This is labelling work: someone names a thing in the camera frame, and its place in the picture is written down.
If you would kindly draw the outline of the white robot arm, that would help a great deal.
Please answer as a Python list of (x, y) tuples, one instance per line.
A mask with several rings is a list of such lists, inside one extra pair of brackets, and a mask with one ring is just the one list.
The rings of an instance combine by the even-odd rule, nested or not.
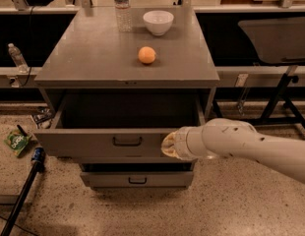
[(268, 136), (243, 121), (215, 118), (168, 134), (161, 151), (181, 160), (239, 157), (305, 184), (305, 141)]

